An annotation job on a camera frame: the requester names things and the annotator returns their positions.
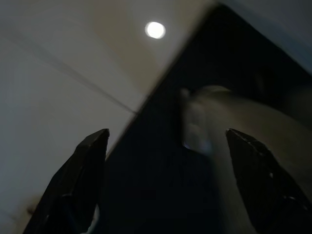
ceiling light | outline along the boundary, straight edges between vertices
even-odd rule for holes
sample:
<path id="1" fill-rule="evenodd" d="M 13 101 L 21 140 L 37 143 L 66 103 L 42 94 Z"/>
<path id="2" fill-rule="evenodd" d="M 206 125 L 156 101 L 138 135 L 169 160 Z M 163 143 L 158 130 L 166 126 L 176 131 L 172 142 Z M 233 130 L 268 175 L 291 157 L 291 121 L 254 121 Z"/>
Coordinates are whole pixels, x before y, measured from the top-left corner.
<path id="1" fill-rule="evenodd" d="M 161 39 L 164 37 L 166 33 L 166 29 L 164 25 L 156 22 L 149 22 L 145 26 L 145 33 L 149 37 L 155 38 L 155 39 Z"/>

recessed light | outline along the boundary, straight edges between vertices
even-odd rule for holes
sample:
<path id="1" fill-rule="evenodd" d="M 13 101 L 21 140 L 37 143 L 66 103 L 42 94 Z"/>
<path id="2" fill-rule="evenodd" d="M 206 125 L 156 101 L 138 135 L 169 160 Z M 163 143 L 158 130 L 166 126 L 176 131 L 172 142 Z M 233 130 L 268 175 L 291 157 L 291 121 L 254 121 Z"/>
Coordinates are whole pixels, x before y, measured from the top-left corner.
<path id="1" fill-rule="evenodd" d="M 164 25 L 157 22 L 149 22 L 145 26 L 145 33 L 151 38 L 161 39 L 166 33 Z"/>

